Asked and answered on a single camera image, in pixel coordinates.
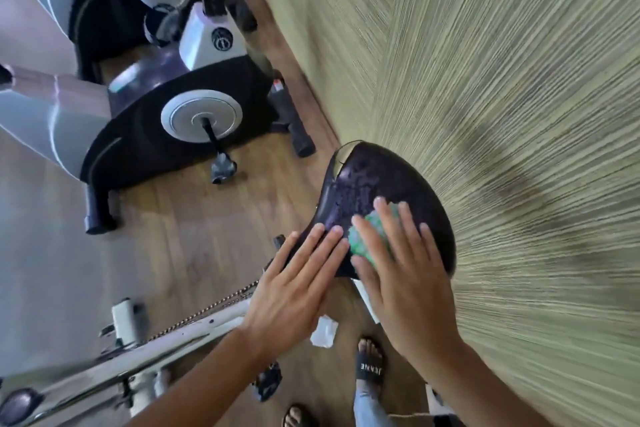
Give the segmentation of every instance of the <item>white paper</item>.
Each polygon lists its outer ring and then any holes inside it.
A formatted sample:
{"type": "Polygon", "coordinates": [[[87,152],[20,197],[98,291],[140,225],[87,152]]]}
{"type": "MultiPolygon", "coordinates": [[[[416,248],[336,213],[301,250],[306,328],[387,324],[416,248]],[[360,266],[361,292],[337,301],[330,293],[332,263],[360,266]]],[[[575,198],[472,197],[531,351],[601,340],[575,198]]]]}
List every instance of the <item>white paper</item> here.
{"type": "Polygon", "coordinates": [[[331,348],[338,323],[329,316],[322,316],[318,320],[316,330],[311,334],[311,344],[320,348],[331,348]]]}

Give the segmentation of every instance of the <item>sponge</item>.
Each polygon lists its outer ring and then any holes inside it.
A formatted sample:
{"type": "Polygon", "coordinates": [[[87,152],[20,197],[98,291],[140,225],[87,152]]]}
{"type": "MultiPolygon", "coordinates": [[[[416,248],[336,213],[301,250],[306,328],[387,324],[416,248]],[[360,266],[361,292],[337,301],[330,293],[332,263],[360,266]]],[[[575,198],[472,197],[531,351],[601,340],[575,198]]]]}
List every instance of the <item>sponge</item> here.
{"type": "MultiPolygon", "coordinates": [[[[398,211],[398,205],[396,203],[389,203],[389,207],[391,208],[391,213],[393,213],[396,221],[400,223],[400,212],[398,211]]],[[[382,242],[387,246],[387,250],[391,255],[391,247],[389,246],[389,240],[387,238],[387,234],[385,230],[382,228],[382,222],[380,221],[380,215],[376,210],[373,210],[371,213],[367,214],[364,217],[365,220],[369,221],[373,227],[376,229],[380,237],[382,238],[382,242]]],[[[358,230],[351,225],[349,227],[349,245],[351,246],[351,253],[354,255],[360,255],[361,257],[365,257],[373,266],[376,267],[376,264],[373,262],[371,255],[369,254],[369,250],[364,245],[362,241],[362,237],[358,233],[358,230]]]]}

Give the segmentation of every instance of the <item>jeans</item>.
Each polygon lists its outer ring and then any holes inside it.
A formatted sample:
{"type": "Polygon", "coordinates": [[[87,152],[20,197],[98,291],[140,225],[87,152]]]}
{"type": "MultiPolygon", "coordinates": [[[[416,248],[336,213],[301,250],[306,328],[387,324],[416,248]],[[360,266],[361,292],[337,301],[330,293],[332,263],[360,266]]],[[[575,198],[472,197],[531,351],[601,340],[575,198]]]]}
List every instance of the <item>jeans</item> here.
{"type": "Polygon", "coordinates": [[[368,385],[356,389],[353,413],[356,417],[356,427],[394,427],[395,425],[382,410],[378,401],[378,392],[368,385]]]}

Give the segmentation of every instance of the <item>black slide sandal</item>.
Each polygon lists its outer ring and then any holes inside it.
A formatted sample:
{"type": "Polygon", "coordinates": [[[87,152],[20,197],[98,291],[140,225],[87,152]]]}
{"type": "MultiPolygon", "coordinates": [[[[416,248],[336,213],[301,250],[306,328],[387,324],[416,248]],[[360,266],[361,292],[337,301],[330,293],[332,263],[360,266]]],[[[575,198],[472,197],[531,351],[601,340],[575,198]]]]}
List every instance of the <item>black slide sandal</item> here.
{"type": "Polygon", "coordinates": [[[302,414],[302,418],[300,418],[298,427],[318,427],[318,421],[313,415],[311,415],[311,412],[309,412],[309,409],[304,405],[300,405],[299,403],[294,403],[291,407],[287,409],[287,413],[282,418],[282,427],[287,427],[285,422],[287,420],[287,415],[291,414],[292,408],[299,409],[300,413],[302,414]]]}
{"type": "Polygon", "coordinates": [[[358,349],[358,356],[356,357],[356,380],[364,380],[372,385],[382,386],[382,380],[385,375],[385,355],[382,352],[382,348],[380,348],[378,343],[372,338],[362,337],[360,341],[362,340],[371,341],[380,356],[375,357],[366,351],[360,351],[360,349],[358,349]]]}

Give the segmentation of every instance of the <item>wall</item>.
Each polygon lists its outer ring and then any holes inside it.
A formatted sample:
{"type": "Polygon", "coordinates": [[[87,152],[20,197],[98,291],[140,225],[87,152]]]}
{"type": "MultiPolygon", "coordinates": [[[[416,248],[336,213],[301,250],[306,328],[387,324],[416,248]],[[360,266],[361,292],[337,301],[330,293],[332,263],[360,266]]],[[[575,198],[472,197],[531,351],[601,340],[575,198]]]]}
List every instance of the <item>wall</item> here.
{"type": "Polygon", "coordinates": [[[267,0],[340,140],[372,125],[393,0],[267,0]]]}
{"type": "Polygon", "coordinates": [[[640,424],[640,0],[268,1],[340,139],[444,202],[464,337],[562,425],[640,424]]]}

